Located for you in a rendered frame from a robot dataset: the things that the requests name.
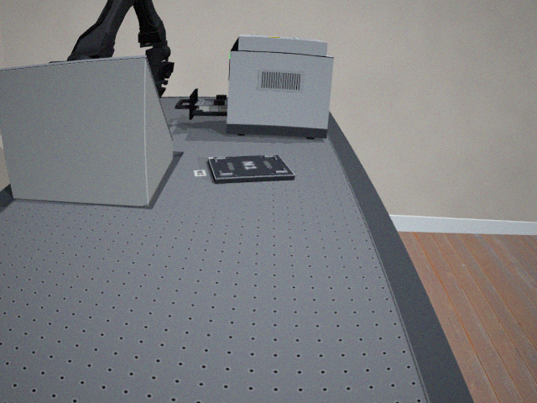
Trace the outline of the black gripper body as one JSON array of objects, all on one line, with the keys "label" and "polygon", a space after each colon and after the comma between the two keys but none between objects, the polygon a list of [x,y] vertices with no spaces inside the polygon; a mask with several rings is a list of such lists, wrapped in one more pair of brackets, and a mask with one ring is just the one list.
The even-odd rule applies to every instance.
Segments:
[{"label": "black gripper body", "polygon": [[150,69],[152,71],[152,75],[153,75],[153,78],[154,78],[154,82],[155,82],[156,87],[157,87],[157,91],[163,89],[162,84],[168,85],[167,80],[159,81],[159,68],[160,67],[161,67],[161,65],[151,65],[150,66]]}]

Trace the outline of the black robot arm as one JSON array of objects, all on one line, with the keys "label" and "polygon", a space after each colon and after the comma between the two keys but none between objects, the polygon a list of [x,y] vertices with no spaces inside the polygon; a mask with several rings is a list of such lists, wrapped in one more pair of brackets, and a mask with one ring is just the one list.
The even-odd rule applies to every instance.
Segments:
[{"label": "black robot arm", "polygon": [[[89,34],[81,37],[76,50],[65,61],[112,57],[115,51],[113,47],[117,32],[126,13],[132,6],[139,22],[138,42],[140,43],[140,48],[153,46],[153,48],[145,52],[149,60],[149,66],[161,65],[159,68],[159,81],[170,78],[175,63],[163,61],[169,58],[171,51],[166,40],[163,21],[156,13],[152,0],[112,0],[102,21]],[[159,43],[160,45],[155,46]]]}]

